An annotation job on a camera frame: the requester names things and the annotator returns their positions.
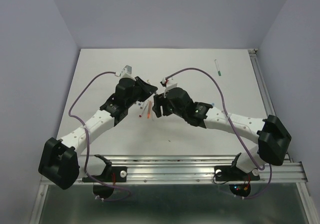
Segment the orange highlighter pen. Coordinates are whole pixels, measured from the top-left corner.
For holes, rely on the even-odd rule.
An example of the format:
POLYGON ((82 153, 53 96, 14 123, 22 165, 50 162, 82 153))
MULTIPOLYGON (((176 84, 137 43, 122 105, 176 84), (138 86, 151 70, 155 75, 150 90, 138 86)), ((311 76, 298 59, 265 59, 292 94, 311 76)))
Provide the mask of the orange highlighter pen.
POLYGON ((152 101, 148 102, 148 113, 147 113, 147 119, 151 118, 151 110, 152 109, 152 101))

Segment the red capped marker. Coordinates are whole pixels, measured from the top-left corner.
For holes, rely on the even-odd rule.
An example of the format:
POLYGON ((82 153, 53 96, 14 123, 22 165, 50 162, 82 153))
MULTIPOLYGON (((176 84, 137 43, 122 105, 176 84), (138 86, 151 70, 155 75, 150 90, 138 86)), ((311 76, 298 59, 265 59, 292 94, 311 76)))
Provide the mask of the red capped marker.
POLYGON ((146 110, 146 107, 148 105, 149 100, 144 101, 144 107, 141 109, 141 112, 139 114, 139 118, 141 118, 146 110))

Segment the green capped marker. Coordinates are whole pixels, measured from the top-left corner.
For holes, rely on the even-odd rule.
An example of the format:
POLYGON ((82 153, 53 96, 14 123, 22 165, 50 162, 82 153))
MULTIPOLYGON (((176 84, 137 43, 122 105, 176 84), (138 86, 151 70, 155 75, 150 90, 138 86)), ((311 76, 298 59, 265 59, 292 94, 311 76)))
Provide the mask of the green capped marker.
POLYGON ((216 70, 217 70, 218 76, 222 76, 218 60, 215 59, 214 63, 215 63, 215 66, 216 66, 216 70))

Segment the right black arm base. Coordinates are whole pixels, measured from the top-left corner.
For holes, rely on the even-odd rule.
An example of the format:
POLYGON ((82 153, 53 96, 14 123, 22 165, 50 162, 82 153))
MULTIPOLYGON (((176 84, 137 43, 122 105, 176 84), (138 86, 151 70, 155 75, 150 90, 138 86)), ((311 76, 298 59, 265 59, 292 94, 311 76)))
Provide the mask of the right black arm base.
POLYGON ((242 170, 236 167, 236 163, 240 157, 240 153, 235 156, 231 165, 218 165, 214 167, 214 176, 212 181, 216 184, 225 184, 230 181, 258 181, 260 180, 260 175, 254 175, 253 172, 243 172, 242 170))

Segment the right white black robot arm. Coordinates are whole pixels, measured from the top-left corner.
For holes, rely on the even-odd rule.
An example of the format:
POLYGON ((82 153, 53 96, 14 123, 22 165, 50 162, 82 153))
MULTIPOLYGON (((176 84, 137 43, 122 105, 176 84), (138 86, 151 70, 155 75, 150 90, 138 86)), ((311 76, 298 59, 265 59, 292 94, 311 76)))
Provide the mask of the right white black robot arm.
POLYGON ((255 146, 245 148, 230 166, 232 177, 241 179, 253 169, 265 164, 281 166, 291 142, 291 135, 277 116, 266 119, 227 114, 211 104, 194 102, 182 88, 175 87, 154 95, 156 117, 172 114, 194 127, 215 129, 236 135, 239 141, 248 139, 255 146))

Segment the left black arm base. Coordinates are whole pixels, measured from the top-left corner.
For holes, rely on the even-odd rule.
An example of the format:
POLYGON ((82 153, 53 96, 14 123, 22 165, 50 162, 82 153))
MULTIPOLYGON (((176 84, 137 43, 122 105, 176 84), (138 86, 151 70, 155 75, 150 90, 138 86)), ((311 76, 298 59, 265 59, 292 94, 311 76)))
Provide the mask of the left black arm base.
POLYGON ((124 165, 114 165, 109 159, 102 155, 94 155, 89 158, 87 171, 93 178, 102 182, 113 184, 127 181, 128 168, 124 165))

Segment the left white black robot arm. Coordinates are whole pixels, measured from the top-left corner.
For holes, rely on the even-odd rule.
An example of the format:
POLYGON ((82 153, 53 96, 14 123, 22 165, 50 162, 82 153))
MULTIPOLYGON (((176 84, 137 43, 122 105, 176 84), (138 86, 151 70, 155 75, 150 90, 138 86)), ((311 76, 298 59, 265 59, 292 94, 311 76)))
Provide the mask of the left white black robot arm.
POLYGON ((140 77, 121 78, 115 92, 86 123, 60 139, 46 141, 38 172, 63 190, 71 187, 80 174, 78 156, 87 149, 87 141, 117 126, 135 102, 147 100, 157 90, 140 77))

